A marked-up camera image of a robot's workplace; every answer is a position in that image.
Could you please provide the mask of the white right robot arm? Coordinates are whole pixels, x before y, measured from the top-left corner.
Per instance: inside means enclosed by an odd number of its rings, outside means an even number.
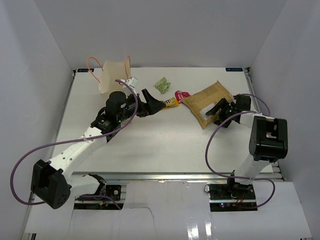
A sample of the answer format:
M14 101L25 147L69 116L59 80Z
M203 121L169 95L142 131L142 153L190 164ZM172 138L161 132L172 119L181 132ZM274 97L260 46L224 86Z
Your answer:
M205 115L217 116L214 124L218 128L228 128L232 122L249 127L249 154L240 167L227 176L225 184L210 184L204 190L212 196L236 200L253 191L253 182L265 167L287 156L288 123L285 119L251 110L253 94L240 93L233 98L232 102L222 98L207 109Z

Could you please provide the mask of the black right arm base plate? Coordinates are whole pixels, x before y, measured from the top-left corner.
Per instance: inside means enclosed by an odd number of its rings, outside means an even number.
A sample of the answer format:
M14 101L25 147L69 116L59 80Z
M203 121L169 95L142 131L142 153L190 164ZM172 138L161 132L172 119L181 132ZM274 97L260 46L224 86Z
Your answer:
M203 191L208 194L212 213L258 210L253 185L249 185L248 189L228 189L227 184L208 183L204 186Z

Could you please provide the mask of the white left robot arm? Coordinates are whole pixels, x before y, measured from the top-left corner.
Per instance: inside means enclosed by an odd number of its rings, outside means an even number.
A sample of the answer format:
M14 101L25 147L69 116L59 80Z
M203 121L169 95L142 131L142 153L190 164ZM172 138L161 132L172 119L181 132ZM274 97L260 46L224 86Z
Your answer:
M84 135L48 161L38 160L33 166L31 191L52 209L64 205L69 197L93 198L106 196L106 181L97 174L76 176L74 171L93 152L106 145L134 116L154 115L166 105L142 90L145 101L134 93L112 92Z

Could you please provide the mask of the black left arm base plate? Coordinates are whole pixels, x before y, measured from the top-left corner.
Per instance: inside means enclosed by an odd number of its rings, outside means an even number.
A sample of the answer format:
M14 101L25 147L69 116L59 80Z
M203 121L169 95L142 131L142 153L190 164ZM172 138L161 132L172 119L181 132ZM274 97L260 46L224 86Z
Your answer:
M121 185L105 185L103 184L98 190L93 194L88 194L87 197L79 196L76 198L80 202L90 202L94 204L99 204L101 207L108 206L110 204L114 205L114 202L121 200Z

